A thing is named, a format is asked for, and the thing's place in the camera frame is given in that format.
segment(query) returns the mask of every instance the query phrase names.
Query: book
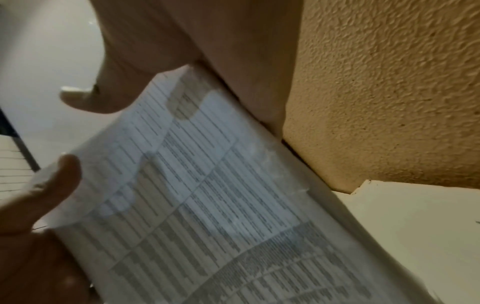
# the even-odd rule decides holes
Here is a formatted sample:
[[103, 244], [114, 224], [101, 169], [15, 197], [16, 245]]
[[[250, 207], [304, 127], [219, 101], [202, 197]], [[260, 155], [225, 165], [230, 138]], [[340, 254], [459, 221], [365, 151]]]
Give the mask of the book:
[[82, 182], [43, 220], [107, 303], [435, 302], [201, 67], [73, 154]]

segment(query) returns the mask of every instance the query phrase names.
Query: notebook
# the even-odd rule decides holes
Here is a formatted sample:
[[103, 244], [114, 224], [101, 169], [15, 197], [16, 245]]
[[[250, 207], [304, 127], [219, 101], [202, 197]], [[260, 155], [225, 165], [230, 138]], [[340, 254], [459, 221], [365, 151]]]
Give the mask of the notebook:
[[200, 67], [72, 153], [82, 182], [43, 220], [107, 303], [436, 302]]

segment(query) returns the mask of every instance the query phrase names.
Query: textured wall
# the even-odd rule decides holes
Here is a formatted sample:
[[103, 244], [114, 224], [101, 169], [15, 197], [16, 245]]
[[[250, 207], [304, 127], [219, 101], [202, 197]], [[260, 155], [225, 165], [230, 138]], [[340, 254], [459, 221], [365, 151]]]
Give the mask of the textured wall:
[[480, 2], [306, 0], [286, 140], [334, 189], [480, 188]]

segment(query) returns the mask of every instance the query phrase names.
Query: hand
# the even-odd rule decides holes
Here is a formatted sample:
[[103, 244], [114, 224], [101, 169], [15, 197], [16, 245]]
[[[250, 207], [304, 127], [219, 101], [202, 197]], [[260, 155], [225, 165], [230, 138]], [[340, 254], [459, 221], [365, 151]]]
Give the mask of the hand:
[[86, 304], [90, 283], [50, 230], [32, 231], [43, 215], [77, 188], [79, 160], [62, 156], [43, 184], [0, 202], [0, 302]]
[[64, 88], [71, 107], [113, 113], [160, 72], [206, 62], [250, 113], [282, 136], [302, 0], [90, 0], [105, 58], [91, 90]]

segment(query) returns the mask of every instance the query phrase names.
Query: beige wall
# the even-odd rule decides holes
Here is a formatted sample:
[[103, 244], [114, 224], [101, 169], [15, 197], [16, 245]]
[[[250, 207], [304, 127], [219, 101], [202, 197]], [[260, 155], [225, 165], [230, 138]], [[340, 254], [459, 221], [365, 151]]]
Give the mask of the beige wall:
[[334, 189], [480, 187], [480, 2], [306, 0], [286, 140]]

